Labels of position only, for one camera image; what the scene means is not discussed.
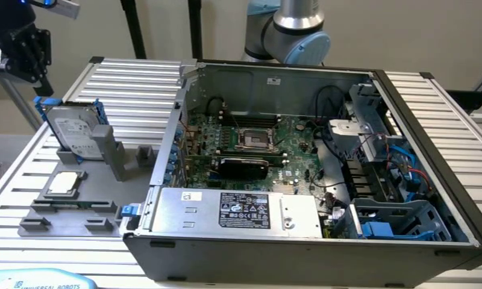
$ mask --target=white wall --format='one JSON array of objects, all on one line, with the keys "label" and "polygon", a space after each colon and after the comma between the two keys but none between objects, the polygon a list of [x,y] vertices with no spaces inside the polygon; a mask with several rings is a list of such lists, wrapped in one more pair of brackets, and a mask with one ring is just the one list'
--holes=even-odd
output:
[{"label": "white wall", "polygon": [[[442,85],[469,89],[482,75],[482,0],[319,0],[332,47],[330,66],[429,71]],[[148,56],[191,57],[185,0],[137,0]],[[56,96],[62,96],[93,55],[133,57],[120,0],[80,0],[72,21],[37,12],[52,31]],[[243,53],[247,0],[203,0],[204,57]],[[32,100],[33,91],[21,87]],[[6,99],[0,88],[0,99]]]}]

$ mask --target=metal workbench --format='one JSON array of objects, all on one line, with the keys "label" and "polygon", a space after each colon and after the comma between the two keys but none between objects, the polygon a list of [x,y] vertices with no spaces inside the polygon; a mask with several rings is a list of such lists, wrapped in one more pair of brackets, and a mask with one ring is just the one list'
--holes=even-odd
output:
[{"label": "metal workbench", "polygon": [[[479,129],[454,107],[434,80],[423,79],[416,73],[387,74],[482,210]],[[65,99],[92,102],[98,97],[116,139],[127,147],[157,146],[179,89],[177,78],[179,62],[105,59],[86,66]],[[101,288],[181,287],[183,284],[175,283],[156,284],[144,276],[120,238],[22,238],[17,235],[20,220],[56,168],[57,148],[56,138],[44,124],[0,180],[0,269],[60,268],[89,277]],[[418,288],[482,289],[482,267],[474,271],[445,272]]]}]

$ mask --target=black pole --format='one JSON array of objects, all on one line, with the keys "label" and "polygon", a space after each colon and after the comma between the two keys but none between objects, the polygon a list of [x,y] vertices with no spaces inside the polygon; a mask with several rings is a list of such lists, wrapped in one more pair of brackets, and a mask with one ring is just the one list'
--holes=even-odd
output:
[{"label": "black pole", "polygon": [[144,50],[141,26],[139,25],[139,17],[136,10],[136,0],[121,0],[123,11],[125,12],[129,37],[132,39],[133,53],[137,59],[147,59]]},{"label": "black pole", "polygon": [[201,0],[187,0],[187,4],[189,11],[192,57],[201,59]]}]

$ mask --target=green circuit board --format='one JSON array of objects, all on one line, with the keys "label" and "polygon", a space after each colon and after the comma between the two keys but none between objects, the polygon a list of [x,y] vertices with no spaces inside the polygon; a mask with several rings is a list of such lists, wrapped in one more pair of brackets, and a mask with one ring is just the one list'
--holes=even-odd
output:
[{"label": "green circuit board", "polygon": [[[283,116],[272,128],[253,128],[243,124],[239,127],[223,126],[216,117],[207,117],[203,114],[191,116],[189,128],[199,133],[192,135],[195,145],[191,146],[187,159],[188,187],[278,191],[291,194],[314,194],[320,197],[322,190],[311,186],[306,177],[306,175],[314,176],[322,167],[314,151],[314,127],[306,124],[307,121],[298,117]],[[239,131],[244,129],[271,131],[275,145],[272,154],[239,152],[236,149]],[[223,157],[267,160],[269,162],[267,178],[252,181],[221,179],[213,171],[213,163]]]}]

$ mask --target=motherboard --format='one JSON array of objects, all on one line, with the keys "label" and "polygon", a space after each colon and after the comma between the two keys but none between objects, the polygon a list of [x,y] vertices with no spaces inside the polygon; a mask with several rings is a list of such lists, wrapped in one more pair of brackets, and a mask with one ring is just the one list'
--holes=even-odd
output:
[{"label": "motherboard", "polygon": [[275,191],[286,194],[324,192],[310,178],[320,171],[314,144],[316,125],[282,116],[192,115],[188,120],[188,188]]}]

